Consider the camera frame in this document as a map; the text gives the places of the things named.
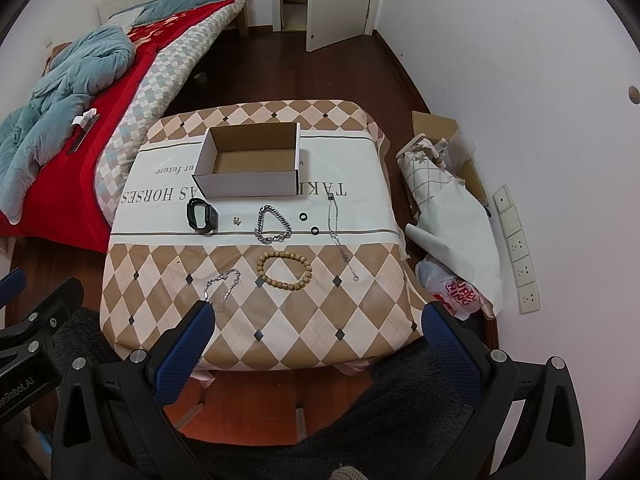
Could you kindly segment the white wall socket strip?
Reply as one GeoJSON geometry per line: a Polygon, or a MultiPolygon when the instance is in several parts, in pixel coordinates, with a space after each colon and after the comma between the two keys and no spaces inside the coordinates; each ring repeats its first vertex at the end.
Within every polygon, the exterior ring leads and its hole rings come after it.
{"type": "Polygon", "coordinates": [[[506,185],[498,188],[492,199],[506,241],[506,252],[511,263],[516,293],[518,294],[518,308],[521,314],[537,312],[540,310],[540,298],[534,264],[509,188],[506,185]]]}

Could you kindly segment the brown cardboard box on floor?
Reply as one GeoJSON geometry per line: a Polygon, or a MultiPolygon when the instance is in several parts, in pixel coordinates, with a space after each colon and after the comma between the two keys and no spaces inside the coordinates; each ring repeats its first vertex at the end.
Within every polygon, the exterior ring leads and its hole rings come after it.
{"type": "Polygon", "coordinates": [[[465,139],[458,123],[452,118],[414,110],[412,125],[414,134],[424,134],[436,146],[446,169],[461,178],[466,189],[487,208],[488,198],[474,166],[475,145],[465,139]]]}

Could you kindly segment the white cardboard box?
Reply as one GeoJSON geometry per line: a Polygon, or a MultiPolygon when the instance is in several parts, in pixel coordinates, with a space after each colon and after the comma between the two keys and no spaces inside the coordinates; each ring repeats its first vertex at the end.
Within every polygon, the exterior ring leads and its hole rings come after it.
{"type": "Polygon", "coordinates": [[[209,127],[192,178],[210,200],[288,197],[298,192],[299,166],[297,122],[209,127]]]}

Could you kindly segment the red and white plastic bag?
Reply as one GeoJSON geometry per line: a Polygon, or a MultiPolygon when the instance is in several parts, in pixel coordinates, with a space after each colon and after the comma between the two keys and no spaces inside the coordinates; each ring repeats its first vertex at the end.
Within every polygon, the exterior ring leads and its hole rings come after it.
{"type": "Polygon", "coordinates": [[[445,309],[460,321],[467,320],[475,312],[482,312],[485,318],[495,317],[492,304],[470,283],[431,256],[416,265],[416,277],[420,284],[445,309]]]}

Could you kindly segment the white crumpled tissue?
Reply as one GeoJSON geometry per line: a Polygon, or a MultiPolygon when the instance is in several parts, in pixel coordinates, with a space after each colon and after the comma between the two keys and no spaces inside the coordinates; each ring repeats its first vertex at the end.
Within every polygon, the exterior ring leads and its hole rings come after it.
{"type": "Polygon", "coordinates": [[[84,114],[76,116],[72,121],[72,125],[85,129],[88,125],[92,124],[98,116],[98,111],[95,108],[90,108],[90,110],[87,110],[84,114]]]}

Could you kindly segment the blue-grey quilt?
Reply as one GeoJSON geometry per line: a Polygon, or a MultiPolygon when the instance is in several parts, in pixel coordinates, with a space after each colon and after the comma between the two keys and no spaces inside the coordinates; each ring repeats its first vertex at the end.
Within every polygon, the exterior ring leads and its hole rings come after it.
{"type": "Polygon", "coordinates": [[[21,221],[29,188],[41,167],[62,151],[73,120],[134,64],[139,50],[135,32],[180,12],[227,1],[151,0],[113,15],[55,55],[28,101],[1,123],[1,212],[6,220],[21,221]]]}

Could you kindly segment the checkered tablecloth with lettering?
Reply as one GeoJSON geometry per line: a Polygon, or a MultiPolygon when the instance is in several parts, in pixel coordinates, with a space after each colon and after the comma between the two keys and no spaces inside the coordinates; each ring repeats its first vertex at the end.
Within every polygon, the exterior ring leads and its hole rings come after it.
{"type": "Polygon", "coordinates": [[[215,310],[204,370],[368,364],[419,338],[424,296],[390,203],[387,141],[342,100],[242,103],[152,125],[122,191],[100,326],[121,356],[149,349],[198,300],[215,310]],[[297,122],[298,192],[215,198],[218,231],[186,220],[209,127],[297,122]],[[233,218],[240,217],[239,226],[233,218]]]}

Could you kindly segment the black smart watch band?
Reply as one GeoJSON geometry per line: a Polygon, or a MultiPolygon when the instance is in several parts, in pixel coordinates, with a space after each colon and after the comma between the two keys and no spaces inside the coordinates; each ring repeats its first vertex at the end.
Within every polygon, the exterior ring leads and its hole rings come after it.
{"type": "Polygon", "coordinates": [[[186,204],[186,220],[198,234],[209,235],[218,231],[218,212],[206,200],[191,198],[186,204]]]}

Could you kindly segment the white door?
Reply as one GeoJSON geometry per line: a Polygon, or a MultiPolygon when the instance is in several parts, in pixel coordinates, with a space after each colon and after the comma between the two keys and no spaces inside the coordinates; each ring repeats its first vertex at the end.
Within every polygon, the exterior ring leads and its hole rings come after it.
{"type": "Polygon", "coordinates": [[[308,0],[306,51],[364,34],[370,0],[308,0]]]}

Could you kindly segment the rolled white patterned cloth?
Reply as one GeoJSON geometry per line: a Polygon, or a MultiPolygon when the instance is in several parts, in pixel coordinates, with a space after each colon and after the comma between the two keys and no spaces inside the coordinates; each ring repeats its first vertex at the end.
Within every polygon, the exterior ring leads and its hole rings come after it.
{"type": "Polygon", "coordinates": [[[406,235],[453,274],[502,308],[500,260],[486,209],[450,174],[434,144],[415,136],[396,155],[406,187],[418,207],[418,220],[406,235]]]}

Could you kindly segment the red bed blanket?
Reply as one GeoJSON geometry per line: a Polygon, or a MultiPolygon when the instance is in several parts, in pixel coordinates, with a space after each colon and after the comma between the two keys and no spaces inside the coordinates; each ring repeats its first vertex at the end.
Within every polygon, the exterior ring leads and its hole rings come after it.
{"type": "Polygon", "coordinates": [[[235,0],[180,12],[155,24],[144,25],[134,33],[134,44],[139,48],[134,64],[122,78],[100,92],[90,103],[90,108],[101,114],[100,119],[79,150],[69,155],[67,151],[74,140],[73,127],[62,151],[41,167],[29,188],[21,221],[12,224],[1,213],[2,235],[39,237],[93,252],[107,251],[111,225],[100,215],[93,188],[98,158],[158,51],[185,32],[188,26],[204,21],[232,2],[235,0]]]}

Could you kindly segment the bed with checkered mattress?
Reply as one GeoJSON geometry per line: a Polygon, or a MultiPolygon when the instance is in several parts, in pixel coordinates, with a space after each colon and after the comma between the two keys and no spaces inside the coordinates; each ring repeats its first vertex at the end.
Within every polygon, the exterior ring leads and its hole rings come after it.
{"type": "MultiPolygon", "coordinates": [[[[99,16],[105,22],[115,14],[138,8],[150,1],[102,0],[98,3],[99,16]]],[[[114,221],[129,171],[152,125],[166,112],[198,61],[220,33],[235,18],[246,15],[245,3],[246,0],[235,0],[230,6],[204,18],[204,21],[188,26],[185,32],[155,55],[94,170],[94,195],[100,215],[107,224],[114,221]]]]}

